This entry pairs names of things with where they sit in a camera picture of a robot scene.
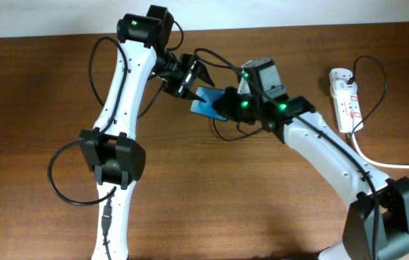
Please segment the blue Samsung Galaxy smartphone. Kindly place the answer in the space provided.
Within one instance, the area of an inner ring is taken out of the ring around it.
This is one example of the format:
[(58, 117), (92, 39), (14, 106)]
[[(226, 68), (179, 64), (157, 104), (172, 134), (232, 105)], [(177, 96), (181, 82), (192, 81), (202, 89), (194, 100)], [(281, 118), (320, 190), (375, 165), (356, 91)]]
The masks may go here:
[(204, 99), (204, 102), (194, 100), (191, 104), (190, 111), (197, 115), (206, 116), (219, 121), (227, 121), (227, 118), (220, 116), (212, 107), (213, 102), (218, 98), (221, 98), (224, 93), (225, 90), (216, 89), (213, 87), (198, 87), (195, 94)]

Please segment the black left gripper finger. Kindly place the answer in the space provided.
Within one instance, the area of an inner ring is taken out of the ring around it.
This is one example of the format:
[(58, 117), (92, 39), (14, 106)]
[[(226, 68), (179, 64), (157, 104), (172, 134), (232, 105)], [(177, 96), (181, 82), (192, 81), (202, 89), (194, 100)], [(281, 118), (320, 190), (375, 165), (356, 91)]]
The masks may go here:
[(187, 100), (198, 100), (199, 102), (203, 102), (203, 103), (207, 102), (204, 98), (198, 96), (196, 93), (194, 93), (194, 92), (192, 92), (190, 90), (186, 94), (186, 99)]
[(211, 76), (209, 75), (207, 67), (204, 64), (200, 64), (198, 66), (197, 77), (208, 85), (212, 87), (215, 86), (214, 82), (211, 79)]

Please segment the white power extension socket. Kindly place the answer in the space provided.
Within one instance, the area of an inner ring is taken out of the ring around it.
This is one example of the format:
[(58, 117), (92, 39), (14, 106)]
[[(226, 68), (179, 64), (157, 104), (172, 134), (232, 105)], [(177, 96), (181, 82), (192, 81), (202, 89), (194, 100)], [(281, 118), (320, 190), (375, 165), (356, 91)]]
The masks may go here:
[(348, 84), (352, 71), (334, 68), (329, 72), (330, 93), (333, 98), (337, 126), (341, 133), (351, 133), (363, 128), (361, 109), (358, 103), (357, 84)]

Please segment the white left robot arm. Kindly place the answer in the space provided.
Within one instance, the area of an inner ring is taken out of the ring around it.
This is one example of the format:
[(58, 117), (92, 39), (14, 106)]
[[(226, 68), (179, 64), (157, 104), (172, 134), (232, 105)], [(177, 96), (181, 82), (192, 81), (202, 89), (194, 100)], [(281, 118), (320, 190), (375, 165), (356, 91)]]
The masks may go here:
[(79, 136), (99, 196), (93, 259), (129, 257), (129, 204), (146, 163), (146, 152), (135, 140), (136, 125), (149, 76), (162, 79), (163, 91), (185, 100), (201, 99), (191, 91), (196, 79), (213, 83), (196, 56), (176, 56), (166, 47), (173, 23), (168, 9), (155, 5), (145, 16), (126, 14), (117, 23), (118, 63), (106, 102), (93, 128)]

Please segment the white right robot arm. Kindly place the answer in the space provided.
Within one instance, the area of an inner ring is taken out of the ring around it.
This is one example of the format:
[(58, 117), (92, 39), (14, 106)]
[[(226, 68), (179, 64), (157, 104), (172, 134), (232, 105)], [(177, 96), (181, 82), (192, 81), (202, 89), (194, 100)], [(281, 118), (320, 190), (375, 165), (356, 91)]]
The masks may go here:
[(234, 67), (241, 85), (225, 89), (212, 104), (235, 122), (272, 132), (308, 160), (348, 210), (340, 242), (297, 259), (400, 259), (409, 254), (409, 178), (391, 179), (351, 149), (304, 97), (288, 96), (270, 58)]

